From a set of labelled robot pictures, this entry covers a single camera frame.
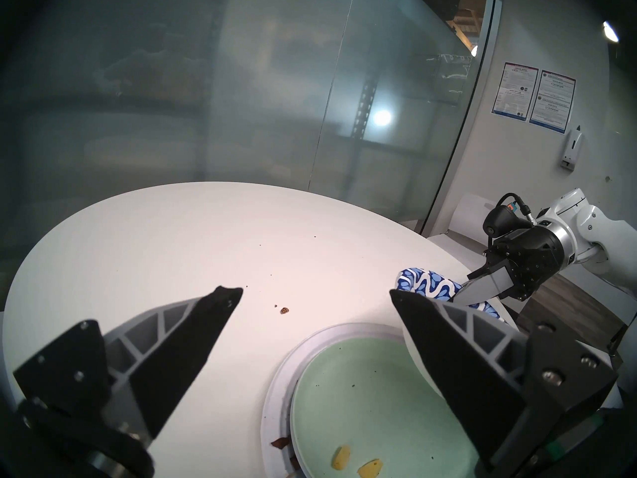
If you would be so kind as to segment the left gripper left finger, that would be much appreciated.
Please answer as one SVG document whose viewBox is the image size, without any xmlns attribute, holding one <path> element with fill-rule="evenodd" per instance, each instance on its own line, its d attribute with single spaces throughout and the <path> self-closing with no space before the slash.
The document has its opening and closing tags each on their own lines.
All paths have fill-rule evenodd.
<svg viewBox="0 0 637 478">
<path fill-rule="evenodd" d="M 54 429 L 78 423 L 157 438 L 238 306 L 243 288 L 155 307 L 103 334 L 77 322 L 13 372 L 24 399 L 18 411 Z"/>
</svg>

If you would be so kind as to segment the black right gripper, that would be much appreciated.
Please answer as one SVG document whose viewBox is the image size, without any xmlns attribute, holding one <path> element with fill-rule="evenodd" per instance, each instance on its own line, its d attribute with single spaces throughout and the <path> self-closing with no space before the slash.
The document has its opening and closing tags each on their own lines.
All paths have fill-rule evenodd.
<svg viewBox="0 0 637 478">
<path fill-rule="evenodd" d="M 498 238 L 486 249 L 485 258 L 485 271 L 461 286 L 454 304 L 474 305 L 495 297 L 528 299 L 566 265 L 562 242 L 543 226 Z"/>
</svg>

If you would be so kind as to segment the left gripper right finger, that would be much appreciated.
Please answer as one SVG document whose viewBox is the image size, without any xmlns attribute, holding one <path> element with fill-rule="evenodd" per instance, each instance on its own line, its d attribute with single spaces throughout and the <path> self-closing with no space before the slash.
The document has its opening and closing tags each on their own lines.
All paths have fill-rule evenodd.
<svg viewBox="0 0 637 478">
<path fill-rule="evenodd" d="M 390 298 L 425 371 L 478 453 L 475 472 L 566 472 L 611 409 L 618 378 L 558 323 L 528 335 L 417 293 Z"/>
</svg>

